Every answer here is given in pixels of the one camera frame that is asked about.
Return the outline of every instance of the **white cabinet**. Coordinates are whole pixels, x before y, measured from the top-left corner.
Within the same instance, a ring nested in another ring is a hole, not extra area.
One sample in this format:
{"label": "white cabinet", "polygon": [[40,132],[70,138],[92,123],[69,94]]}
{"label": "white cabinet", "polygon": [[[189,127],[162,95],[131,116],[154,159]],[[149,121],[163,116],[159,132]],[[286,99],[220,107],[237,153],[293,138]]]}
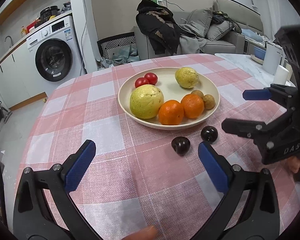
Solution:
{"label": "white cabinet", "polygon": [[0,64],[0,94],[9,108],[30,98],[12,54]]}
{"label": "white cabinet", "polygon": [[29,97],[34,97],[43,93],[43,78],[37,70],[34,58],[30,57],[30,52],[27,48],[26,42],[18,47],[12,54],[19,77],[23,81]]}

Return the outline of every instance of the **checkered tablecloth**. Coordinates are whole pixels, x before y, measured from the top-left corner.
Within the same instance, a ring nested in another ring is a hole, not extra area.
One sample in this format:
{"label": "checkered tablecloth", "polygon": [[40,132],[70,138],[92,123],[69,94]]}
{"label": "checkered tablecloth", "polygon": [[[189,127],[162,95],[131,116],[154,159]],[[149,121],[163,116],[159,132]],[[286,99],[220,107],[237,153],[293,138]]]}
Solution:
{"label": "checkered tablecloth", "polygon": [[[118,91],[132,75],[183,66],[207,76],[220,92],[220,106],[205,123],[180,131],[155,130],[122,111]],[[215,126],[219,131],[213,144],[217,153],[230,164],[260,171],[265,166],[252,140],[224,133],[221,122],[226,117],[269,122],[281,115],[285,109],[272,101],[242,98],[245,89],[262,87],[243,70],[207,54],[149,59],[67,81],[53,92],[32,128],[16,186],[25,167],[41,170],[63,163],[90,139],[96,143],[96,156],[70,195],[102,238],[117,240],[154,225],[159,231],[157,239],[190,239],[221,200],[198,159],[200,131],[206,125]],[[192,144],[184,157],[170,145],[176,136],[186,136]],[[285,161],[267,168],[277,190],[282,232],[300,209],[300,184],[293,182]],[[46,195],[57,222],[65,227],[49,191]],[[235,224],[244,200],[228,226]]]}

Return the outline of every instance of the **blue bowl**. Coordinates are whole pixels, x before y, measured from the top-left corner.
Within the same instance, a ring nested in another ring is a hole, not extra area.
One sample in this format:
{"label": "blue bowl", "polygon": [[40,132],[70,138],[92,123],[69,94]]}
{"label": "blue bowl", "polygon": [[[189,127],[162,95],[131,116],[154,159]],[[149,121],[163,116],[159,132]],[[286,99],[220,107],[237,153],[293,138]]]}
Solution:
{"label": "blue bowl", "polygon": [[260,47],[254,46],[254,55],[261,59],[264,60],[265,59],[265,55],[266,55],[266,50],[262,49]]}

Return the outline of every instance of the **gray tile floor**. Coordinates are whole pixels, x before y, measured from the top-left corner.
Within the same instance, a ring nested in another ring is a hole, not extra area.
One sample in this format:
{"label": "gray tile floor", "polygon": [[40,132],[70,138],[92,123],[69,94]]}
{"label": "gray tile floor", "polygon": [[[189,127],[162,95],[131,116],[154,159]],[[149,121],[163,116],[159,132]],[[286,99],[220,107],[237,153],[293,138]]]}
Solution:
{"label": "gray tile floor", "polygon": [[2,175],[10,231],[12,231],[17,171],[32,126],[43,106],[44,102],[39,100],[14,111],[0,130],[0,151],[5,151],[1,161],[5,165]]}

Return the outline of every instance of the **wooden countertop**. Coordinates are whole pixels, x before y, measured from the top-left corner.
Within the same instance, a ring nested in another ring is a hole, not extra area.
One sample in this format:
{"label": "wooden countertop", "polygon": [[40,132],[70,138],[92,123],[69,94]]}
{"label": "wooden countertop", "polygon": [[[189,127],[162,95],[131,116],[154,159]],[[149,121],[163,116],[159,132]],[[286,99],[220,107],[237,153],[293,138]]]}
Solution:
{"label": "wooden countertop", "polygon": [[39,30],[42,29],[43,27],[45,27],[45,26],[47,26],[47,25],[53,23],[54,21],[59,20],[59,19],[65,17],[65,16],[68,16],[68,15],[70,15],[70,14],[72,14],[72,10],[66,11],[66,12],[64,12],[63,14],[60,14],[60,15],[54,17],[54,18],[51,19],[50,21],[47,21],[47,22],[41,24],[38,28],[35,28],[34,31],[32,31],[32,32],[28,33],[26,36],[22,37],[22,38],[21,38],[16,44],[14,44],[14,45],[13,45],[13,46],[5,53],[5,54],[3,54],[3,56],[0,58],[0,64],[1,64],[1,62],[4,61],[4,60],[5,60],[12,52],[14,52],[18,47],[20,47],[23,43],[25,43],[25,42],[26,42],[26,39],[27,39],[28,37],[30,37],[32,34],[36,33],[37,31],[39,31]]}

